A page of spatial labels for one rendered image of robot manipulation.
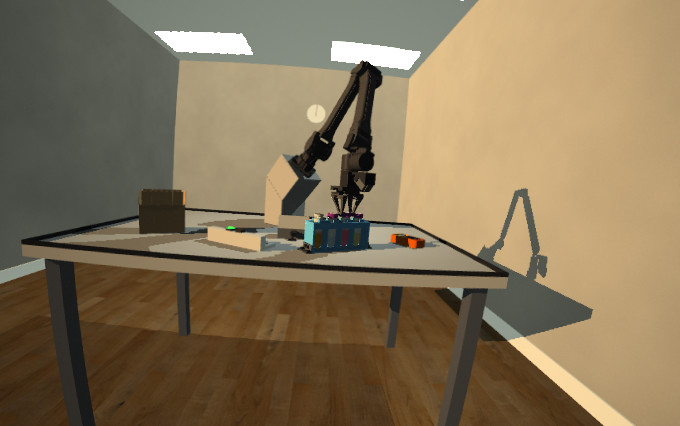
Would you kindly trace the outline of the black table edge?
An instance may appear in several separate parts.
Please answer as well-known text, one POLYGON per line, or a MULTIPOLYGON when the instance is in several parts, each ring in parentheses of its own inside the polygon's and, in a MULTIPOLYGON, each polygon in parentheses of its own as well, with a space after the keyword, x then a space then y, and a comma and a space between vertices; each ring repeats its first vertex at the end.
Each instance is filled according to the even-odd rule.
MULTIPOLYGON (((261 215, 265 216, 265 213, 252 213, 252 212, 238 212, 238 211, 223 211, 223 210, 209 210, 209 209, 195 209, 195 208, 185 208, 185 210, 191 211, 205 211, 205 212, 219 212, 219 213, 233 213, 233 214, 247 214, 247 215, 261 215)), ((413 275, 442 275, 442 276, 476 276, 476 277, 509 277, 509 273, 496 267, 495 265, 411 224, 411 223, 397 223, 397 222, 382 222, 382 221, 368 221, 370 223, 378 224, 393 224, 393 225, 408 225, 412 226, 421 232, 437 239, 438 241, 450 246, 451 248, 463 253, 464 255, 476 260, 477 262, 489 267, 496 272, 479 272, 479 271, 447 271, 447 270, 420 270, 420 269, 397 269, 397 268, 375 268, 375 267, 355 267, 355 266, 337 266, 337 265, 320 265, 320 264, 304 264, 304 263, 288 263, 288 262, 273 262, 273 261, 259 261, 259 260, 246 260, 246 259, 232 259, 232 258, 220 258, 220 257, 207 257, 207 256, 195 256, 195 255, 183 255, 183 254, 172 254, 172 253, 160 253, 160 252, 149 252, 149 251, 138 251, 138 250, 127 250, 127 249, 117 249, 117 248, 106 248, 106 247, 96 247, 96 246, 85 246, 85 245, 75 245, 75 244, 65 244, 65 243, 55 243, 55 242, 45 242, 40 241, 44 239, 49 239, 53 237, 58 237, 66 234, 71 234, 75 232, 80 232, 88 229, 93 229, 97 227, 102 227, 106 225, 111 225, 119 222, 124 222, 128 220, 133 220, 139 218, 139 215, 112 220, 108 222, 93 224, 89 226, 69 229, 65 231, 55 232, 51 234, 36 236, 32 238, 22 239, 21 243, 25 245, 34 246, 44 246, 53 248, 63 248, 63 249, 73 249, 73 250, 83 250, 83 251, 93 251, 93 252, 103 252, 103 253, 113 253, 113 254, 124 254, 124 255, 134 255, 134 256, 145 256, 145 257, 156 257, 156 258, 167 258, 167 259, 178 259, 178 260, 189 260, 189 261, 201 261, 201 262, 213 262, 213 263, 226 263, 226 264, 239 264, 239 265, 252 265, 252 266, 266 266, 266 267, 280 267, 280 268, 296 268, 296 269, 312 269, 312 270, 329 270, 329 271, 347 271, 347 272, 367 272, 367 273, 389 273, 389 274, 413 274, 413 275)))

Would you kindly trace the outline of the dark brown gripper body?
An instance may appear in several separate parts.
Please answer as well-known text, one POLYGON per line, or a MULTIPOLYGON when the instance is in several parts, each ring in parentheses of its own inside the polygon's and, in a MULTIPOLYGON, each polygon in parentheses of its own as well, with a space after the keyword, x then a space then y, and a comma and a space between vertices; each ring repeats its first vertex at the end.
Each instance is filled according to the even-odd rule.
POLYGON ((361 191, 360 188, 341 187, 342 171, 353 172, 353 170, 341 170, 340 186, 331 186, 331 190, 336 190, 336 192, 331 192, 331 194, 364 196, 364 194, 360 194, 360 192, 364 192, 364 191, 361 191))

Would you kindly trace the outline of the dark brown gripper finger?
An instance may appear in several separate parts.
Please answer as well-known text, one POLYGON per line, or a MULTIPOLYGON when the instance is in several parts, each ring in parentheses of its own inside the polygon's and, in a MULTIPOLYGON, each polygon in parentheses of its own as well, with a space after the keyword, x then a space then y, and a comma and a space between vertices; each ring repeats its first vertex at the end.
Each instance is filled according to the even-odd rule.
POLYGON ((346 201, 347 201, 347 197, 348 197, 348 196, 347 196, 347 195, 331 194, 331 197, 332 197, 332 199, 333 199, 333 201, 334 201, 334 204, 335 204, 335 206, 336 206, 336 209, 337 209, 337 212, 338 212, 338 216, 342 217, 342 214, 343 214, 343 211, 344 211, 345 204, 346 204, 346 201), (338 199, 341 200, 341 209, 339 208, 338 199))
POLYGON ((347 200, 348 200, 348 209, 349 209, 349 212, 351 213, 351 216, 353 216, 354 213, 355 213, 355 211, 356 211, 356 209, 357 209, 357 207, 359 206, 359 204, 360 204, 361 201, 363 200, 363 197, 364 197, 364 196, 357 196, 357 195, 347 195, 347 196, 348 196, 348 197, 347 197, 347 200), (355 202, 355 205, 354 205, 353 210, 352 210, 352 202, 353 202, 353 199, 355 199, 356 202, 355 202))

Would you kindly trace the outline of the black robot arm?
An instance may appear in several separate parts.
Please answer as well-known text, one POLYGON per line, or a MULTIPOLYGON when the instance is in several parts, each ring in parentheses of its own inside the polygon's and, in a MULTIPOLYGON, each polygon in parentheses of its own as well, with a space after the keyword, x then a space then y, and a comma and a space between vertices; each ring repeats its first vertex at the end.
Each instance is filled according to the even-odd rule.
POLYGON ((310 178, 316 172, 313 168, 316 161, 326 161, 330 157, 335 145, 335 142, 332 141, 333 136, 358 94, 354 120, 343 146, 343 149, 354 154, 343 154, 341 162, 341 170, 353 170, 353 172, 342 171, 341 187, 360 188, 361 191, 370 192, 376 179, 375 173, 367 173, 374 166, 375 156, 371 152, 371 115, 375 89, 382 84, 383 76, 378 68, 368 60, 364 61, 363 59, 358 63, 357 68, 352 69, 350 74, 352 75, 347 87, 323 127, 318 132, 313 132, 305 144, 304 152, 295 155, 289 162, 310 178), (327 140, 328 144, 320 140, 321 137, 327 140))

